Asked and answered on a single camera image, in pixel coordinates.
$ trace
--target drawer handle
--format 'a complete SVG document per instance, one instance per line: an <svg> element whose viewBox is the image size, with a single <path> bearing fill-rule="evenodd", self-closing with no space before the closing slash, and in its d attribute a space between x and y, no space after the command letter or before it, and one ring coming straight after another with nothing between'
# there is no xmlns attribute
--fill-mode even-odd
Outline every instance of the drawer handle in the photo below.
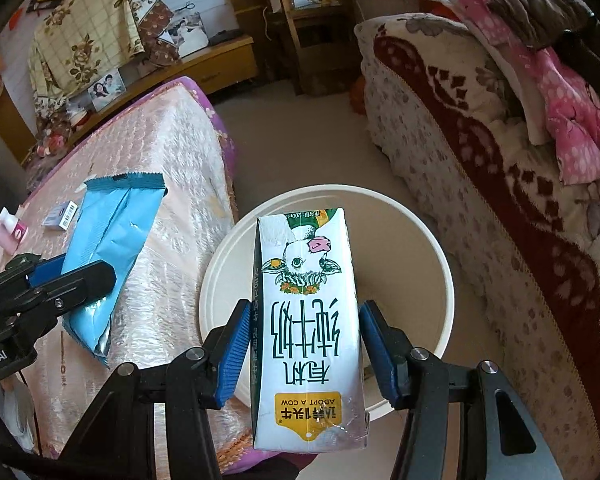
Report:
<svg viewBox="0 0 600 480"><path fill-rule="evenodd" d="M213 78L218 77L219 75L220 75L220 72L216 72L215 74L211 74L211 75L205 75L204 77L200 78L200 82L206 83L207 81L211 81Z"/></svg>

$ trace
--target floor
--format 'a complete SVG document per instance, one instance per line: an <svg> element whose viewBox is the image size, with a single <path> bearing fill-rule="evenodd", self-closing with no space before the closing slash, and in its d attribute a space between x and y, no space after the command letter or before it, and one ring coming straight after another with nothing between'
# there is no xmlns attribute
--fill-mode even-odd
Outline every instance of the floor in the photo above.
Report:
<svg viewBox="0 0 600 480"><path fill-rule="evenodd" d="M388 159L371 143L366 119L350 109L348 95L295 96L291 84L281 81L234 96L216 105L216 111L238 149L234 186L241 214L279 193L326 183L376 190L418 214L406 184L392 174ZM422 220L435 233L431 220ZM445 361L470 366L485 358L501 361L502 351L480 313L481 298L458 263L449 260L456 314ZM322 454L299 480L389 478L403 417L393 412L372 422L365 450ZM456 478L458 422L457 406L451 406L445 480Z"/></svg>

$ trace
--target yellow floral cloth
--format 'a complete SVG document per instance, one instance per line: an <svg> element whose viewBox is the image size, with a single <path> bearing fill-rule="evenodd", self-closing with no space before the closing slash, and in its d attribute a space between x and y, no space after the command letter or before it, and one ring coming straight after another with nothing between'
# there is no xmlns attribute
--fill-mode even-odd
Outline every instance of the yellow floral cloth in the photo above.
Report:
<svg viewBox="0 0 600 480"><path fill-rule="evenodd" d="M65 0L40 23L29 51L39 139L62 129L69 97L140 52L168 65L178 49L161 0Z"/></svg>

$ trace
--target blue plastic package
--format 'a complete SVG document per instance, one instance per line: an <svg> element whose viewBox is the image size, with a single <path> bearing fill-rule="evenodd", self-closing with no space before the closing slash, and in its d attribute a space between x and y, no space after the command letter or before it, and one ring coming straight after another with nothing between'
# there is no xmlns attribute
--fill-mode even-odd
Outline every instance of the blue plastic package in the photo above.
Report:
<svg viewBox="0 0 600 480"><path fill-rule="evenodd" d="M106 364L118 295L154 224L166 186L160 173L104 176L85 184L62 273L104 260L116 271L116 285L102 300L66 314L62 325Z"/></svg>

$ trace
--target milk carton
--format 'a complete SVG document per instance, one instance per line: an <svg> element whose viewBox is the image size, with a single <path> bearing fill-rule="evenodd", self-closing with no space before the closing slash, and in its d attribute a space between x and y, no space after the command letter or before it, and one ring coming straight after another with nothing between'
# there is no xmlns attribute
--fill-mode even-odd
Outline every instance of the milk carton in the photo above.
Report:
<svg viewBox="0 0 600 480"><path fill-rule="evenodd" d="M366 446L358 305L341 208L258 218L251 412L255 449Z"/></svg>

